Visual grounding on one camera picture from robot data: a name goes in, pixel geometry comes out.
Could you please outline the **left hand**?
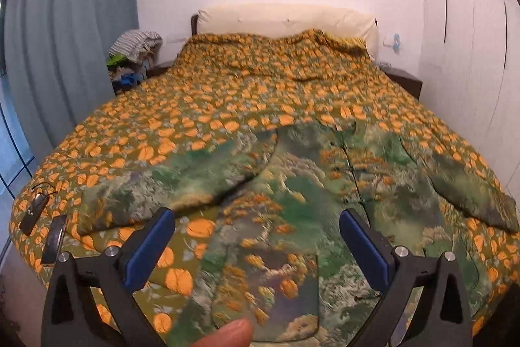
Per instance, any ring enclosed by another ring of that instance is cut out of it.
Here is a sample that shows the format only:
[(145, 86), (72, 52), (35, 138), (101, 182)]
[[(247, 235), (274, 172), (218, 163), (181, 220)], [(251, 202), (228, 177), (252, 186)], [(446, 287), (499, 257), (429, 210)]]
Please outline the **left hand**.
[(190, 347), (248, 347), (253, 337), (253, 325), (247, 319), (231, 321)]

